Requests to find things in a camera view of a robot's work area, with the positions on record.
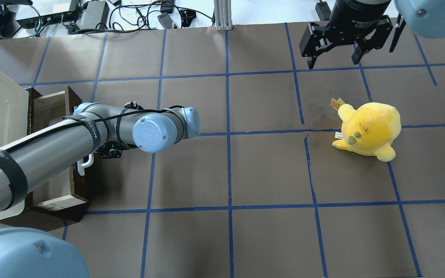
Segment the blue tape grid line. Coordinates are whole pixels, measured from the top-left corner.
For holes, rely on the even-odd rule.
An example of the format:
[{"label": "blue tape grid line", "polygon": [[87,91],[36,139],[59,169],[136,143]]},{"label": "blue tape grid line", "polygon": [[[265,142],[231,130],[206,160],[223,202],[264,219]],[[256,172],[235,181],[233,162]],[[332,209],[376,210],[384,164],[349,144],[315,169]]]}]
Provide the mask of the blue tape grid line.
[{"label": "blue tape grid line", "polygon": [[234,278],[233,252],[233,193],[231,191],[231,127],[229,110],[229,39],[228,30],[224,30],[224,49],[226,53],[226,136],[228,139],[228,233],[229,233],[229,276]]},{"label": "blue tape grid line", "polygon": [[411,240],[408,222],[406,221],[406,216],[404,215],[403,203],[401,202],[401,197],[399,196],[399,191],[397,190],[397,184],[396,179],[394,178],[394,172],[392,171],[392,165],[390,162],[388,162],[387,166],[389,168],[389,174],[391,175],[392,186],[394,188],[394,193],[396,194],[397,205],[399,206],[399,212],[401,213],[401,219],[403,221],[404,231],[406,232],[406,238],[408,239],[408,245],[411,251],[411,257],[413,258],[413,264],[415,265],[416,274],[418,277],[422,277],[422,272],[420,271],[420,266],[418,265],[418,260],[416,258],[415,248],[413,247],[413,242]]},{"label": "blue tape grid line", "polygon": [[[403,205],[426,205],[426,204],[445,204],[445,199],[441,200],[411,200],[401,201]],[[353,203],[318,203],[319,208],[332,207],[369,207],[369,206],[394,206],[399,205],[397,201],[383,202],[353,202]],[[314,204],[283,204],[283,205],[242,205],[232,206],[232,210],[252,210],[252,209],[287,209],[287,208],[314,208]],[[182,212],[182,211],[223,211],[228,210],[228,206],[217,207],[186,207],[186,208],[151,208],[150,213]],[[147,213],[147,209],[122,209],[122,210],[91,210],[85,214],[128,214],[128,213]]]},{"label": "blue tape grid line", "polygon": [[312,193],[312,201],[314,202],[314,209],[315,209],[315,218],[316,218],[316,226],[317,226],[317,236],[318,236],[318,246],[320,249],[320,259],[322,261],[322,271],[324,273],[324,277],[327,278],[327,264],[325,262],[325,253],[324,253],[324,243],[322,239],[322,229],[320,227],[320,218],[318,214],[318,204],[317,204],[317,197],[314,190],[314,183],[312,178],[312,172],[311,172],[311,157],[309,152],[309,142],[308,139],[305,137],[304,139],[304,146],[305,146],[305,153],[307,155],[307,166],[309,169],[309,180],[310,180],[310,189]]},{"label": "blue tape grid line", "polygon": [[365,85],[365,90],[367,91],[367,97],[369,97],[369,102],[372,102],[372,95],[370,94],[369,84],[367,83],[365,72],[363,71],[362,62],[358,63],[358,68],[360,68],[360,73],[362,74],[363,84]]},{"label": "blue tape grid line", "polygon": [[434,85],[437,86],[436,78],[434,77],[434,74],[432,73],[432,69],[430,68],[429,62],[427,61],[427,57],[425,56],[425,53],[422,49],[422,44],[420,44],[420,41],[418,40],[418,37],[413,34],[413,37],[415,37],[416,44],[418,45],[418,49],[420,49],[420,53],[422,54],[423,61],[425,62],[425,66],[427,67],[427,70],[429,71],[430,77],[432,78],[432,82],[434,82]]},{"label": "blue tape grid line", "polygon": [[296,75],[296,64],[295,64],[295,55],[293,54],[293,46],[291,44],[291,37],[289,35],[288,23],[284,23],[284,27],[286,28],[286,37],[288,37],[288,45],[289,52],[291,54],[291,64],[293,65],[293,77],[295,78],[295,90],[296,90],[296,98],[298,100],[298,110],[300,111],[300,121],[302,121],[302,125],[304,125],[303,120],[303,111],[302,111],[302,98],[300,97],[300,88],[298,87],[298,77]]},{"label": "blue tape grid line", "polygon": [[66,221],[66,219],[62,218],[61,221],[63,221],[63,236],[61,237],[61,239],[63,241],[66,240],[66,233],[68,232],[68,222]]},{"label": "blue tape grid line", "polygon": [[[164,71],[164,54],[166,52],[166,30],[164,30],[163,42],[162,42],[162,54],[161,54],[161,69],[159,70],[159,91],[157,94],[157,109],[161,105],[161,91],[162,91],[162,76]],[[145,215],[145,230],[143,234],[143,249],[142,249],[142,262],[141,262],[141,272],[140,277],[145,277],[145,261],[147,258],[147,244],[149,236],[149,224],[150,224],[150,212],[152,205],[152,188],[154,185],[154,169],[156,164],[156,154],[152,155],[152,162],[150,164],[150,181],[149,181],[149,194],[147,197],[147,209]]]},{"label": "blue tape grid line", "polygon": [[46,42],[46,47],[44,48],[44,53],[42,53],[41,63],[39,63],[39,68],[37,69],[36,77],[34,82],[32,83],[32,87],[35,88],[37,84],[37,80],[39,79],[39,75],[41,74],[42,65],[44,65],[44,59],[46,58],[46,54],[48,53],[49,44],[51,43],[51,38],[48,37],[48,41]]},{"label": "blue tape grid line", "polygon": [[[428,64],[429,67],[443,67],[445,63]],[[427,67],[427,65],[394,65],[394,66],[362,66],[362,69],[396,69],[396,68],[418,68]],[[323,68],[323,69],[297,69],[296,72],[318,72],[318,71],[341,71],[341,70],[360,70],[360,67],[344,67],[344,68]],[[216,74],[193,74],[193,75],[173,75],[173,76],[151,76],[151,77],[131,77],[131,78],[111,78],[99,79],[98,82],[114,82],[114,81],[136,81],[136,80],[157,80],[157,79],[175,79],[175,78],[195,78],[195,77],[215,77],[215,76],[233,76],[233,75],[254,75],[254,74],[281,74],[293,73],[293,70],[277,70],[277,71],[254,71],[254,72],[229,72]],[[55,81],[55,82],[39,82],[36,85],[61,85],[75,83],[91,83],[95,80],[80,81]],[[20,86],[30,85],[30,83],[19,84]]]},{"label": "blue tape grid line", "polygon": [[97,74],[94,81],[94,90],[92,91],[92,98],[90,99],[90,102],[94,102],[95,100],[95,93],[97,92],[97,83],[99,82],[100,69],[102,68],[102,60],[104,60],[104,53],[106,52],[107,34],[108,33],[104,35],[104,43],[102,44],[102,51],[99,58],[99,68],[97,68]]},{"label": "blue tape grid line", "polygon": [[[402,129],[415,129],[415,128],[443,128],[445,124],[438,125],[403,125]],[[248,135],[248,134],[282,134],[282,133],[303,133],[303,132],[339,132],[341,129],[295,129],[295,130],[268,130],[268,131],[235,131],[230,132],[230,135]],[[201,137],[205,136],[227,136],[228,132],[214,132],[214,133],[202,133]]]}]

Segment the wooden box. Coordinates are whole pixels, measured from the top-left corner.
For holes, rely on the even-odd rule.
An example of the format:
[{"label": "wooden box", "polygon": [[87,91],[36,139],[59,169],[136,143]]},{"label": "wooden box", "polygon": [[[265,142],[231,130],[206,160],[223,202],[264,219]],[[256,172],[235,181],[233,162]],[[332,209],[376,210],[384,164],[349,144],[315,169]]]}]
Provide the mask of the wooden box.
[{"label": "wooden box", "polygon": [[[69,86],[65,86],[62,92],[45,96],[33,88],[27,90],[29,134],[61,121],[63,116],[71,115],[74,107],[82,103]],[[74,163],[28,194],[22,213],[0,220],[0,223],[51,231],[79,221],[87,209],[87,203],[87,182],[84,176],[78,174]]]}]

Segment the yellow plush toy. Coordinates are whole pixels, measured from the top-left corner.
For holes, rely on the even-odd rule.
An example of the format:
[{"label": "yellow plush toy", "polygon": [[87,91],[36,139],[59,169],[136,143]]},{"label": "yellow plush toy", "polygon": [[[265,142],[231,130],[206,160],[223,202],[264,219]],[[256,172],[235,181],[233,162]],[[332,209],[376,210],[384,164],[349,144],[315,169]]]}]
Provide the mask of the yellow plush toy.
[{"label": "yellow plush toy", "polygon": [[341,99],[332,99],[331,106],[337,109],[343,120],[341,132],[344,138],[334,141],[332,146],[361,155],[376,156],[383,162],[394,159],[396,152],[391,144],[401,132],[401,120],[396,108],[370,102],[355,110]]}]

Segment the plush toy eye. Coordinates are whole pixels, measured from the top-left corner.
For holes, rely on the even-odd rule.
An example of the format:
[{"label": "plush toy eye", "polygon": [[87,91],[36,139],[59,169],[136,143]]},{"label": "plush toy eye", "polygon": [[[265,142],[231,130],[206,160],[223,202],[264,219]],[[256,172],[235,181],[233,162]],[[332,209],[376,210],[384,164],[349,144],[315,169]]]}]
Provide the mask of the plush toy eye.
[{"label": "plush toy eye", "polygon": [[357,140],[353,136],[348,136],[348,140],[346,141],[348,145],[354,145],[357,143]]}]

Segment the plush toy tag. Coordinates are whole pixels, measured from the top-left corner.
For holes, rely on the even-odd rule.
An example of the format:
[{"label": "plush toy tag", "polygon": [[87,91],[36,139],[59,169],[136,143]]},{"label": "plush toy tag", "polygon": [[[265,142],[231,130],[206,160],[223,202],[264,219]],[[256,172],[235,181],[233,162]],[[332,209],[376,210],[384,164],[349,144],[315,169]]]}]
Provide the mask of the plush toy tag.
[{"label": "plush toy tag", "polygon": [[331,103],[329,105],[332,108],[334,108],[336,111],[338,111],[339,107],[343,104],[345,104],[345,102],[343,102],[343,100],[341,100],[341,98],[338,98],[338,100],[334,100],[333,98],[331,98]]}]

